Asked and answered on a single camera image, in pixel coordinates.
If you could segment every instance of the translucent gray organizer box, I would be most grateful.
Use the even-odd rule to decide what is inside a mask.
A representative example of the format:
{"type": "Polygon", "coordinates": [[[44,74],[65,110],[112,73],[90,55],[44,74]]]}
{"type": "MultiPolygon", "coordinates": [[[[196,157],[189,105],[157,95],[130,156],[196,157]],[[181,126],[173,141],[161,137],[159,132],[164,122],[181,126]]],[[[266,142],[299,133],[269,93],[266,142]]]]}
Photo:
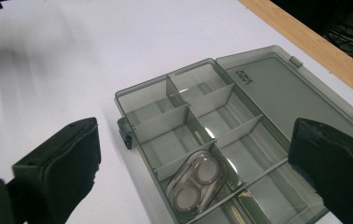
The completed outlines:
{"type": "Polygon", "coordinates": [[[117,92],[116,103],[175,223],[315,223],[328,211],[288,165],[294,121],[353,136],[353,107],[278,46],[195,63],[117,92]],[[186,220],[165,190],[197,150],[224,158],[227,180],[186,220]]]}

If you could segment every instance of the white tabletop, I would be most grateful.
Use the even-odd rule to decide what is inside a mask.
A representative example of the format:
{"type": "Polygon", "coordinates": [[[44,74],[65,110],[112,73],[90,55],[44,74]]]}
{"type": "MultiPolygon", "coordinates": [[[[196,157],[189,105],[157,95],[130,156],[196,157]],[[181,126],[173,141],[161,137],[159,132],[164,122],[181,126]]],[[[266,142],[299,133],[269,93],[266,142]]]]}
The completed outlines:
{"type": "Polygon", "coordinates": [[[68,223],[172,222],[138,151],[121,141],[116,91],[206,58],[279,45],[353,105],[347,85],[236,0],[2,4],[0,178],[10,181],[11,165],[66,124],[98,119],[103,160],[68,223]]]}

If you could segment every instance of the wooden strip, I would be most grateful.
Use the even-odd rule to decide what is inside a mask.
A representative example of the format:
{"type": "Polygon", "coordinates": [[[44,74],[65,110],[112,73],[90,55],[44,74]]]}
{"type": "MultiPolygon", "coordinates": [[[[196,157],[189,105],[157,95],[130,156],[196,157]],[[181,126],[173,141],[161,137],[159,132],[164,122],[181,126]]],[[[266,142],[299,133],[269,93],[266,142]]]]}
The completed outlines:
{"type": "Polygon", "coordinates": [[[239,0],[353,89],[353,58],[269,0],[239,0]]]}

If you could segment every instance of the table surface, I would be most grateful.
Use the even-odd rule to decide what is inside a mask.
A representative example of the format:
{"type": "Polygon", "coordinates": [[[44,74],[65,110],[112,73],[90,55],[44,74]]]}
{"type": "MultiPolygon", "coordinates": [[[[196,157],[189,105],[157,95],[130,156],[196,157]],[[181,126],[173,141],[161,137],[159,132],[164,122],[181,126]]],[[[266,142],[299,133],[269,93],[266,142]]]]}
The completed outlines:
{"type": "Polygon", "coordinates": [[[353,105],[351,88],[236,0],[3,6],[0,178],[10,181],[11,165],[66,124],[98,119],[100,171],[68,223],[171,222],[138,151],[121,141],[116,91],[202,59],[279,45],[353,105]]]}

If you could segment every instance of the open lid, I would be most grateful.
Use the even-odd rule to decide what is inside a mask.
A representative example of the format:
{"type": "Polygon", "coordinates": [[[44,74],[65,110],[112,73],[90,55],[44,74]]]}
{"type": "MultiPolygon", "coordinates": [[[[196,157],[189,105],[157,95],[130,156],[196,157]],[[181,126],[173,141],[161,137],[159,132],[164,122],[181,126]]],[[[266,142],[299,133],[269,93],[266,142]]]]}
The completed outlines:
{"type": "Polygon", "coordinates": [[[217,63],[289,140],[297,118],[353,136],[353,107],[279,46],[218,58],[217,63]]]}

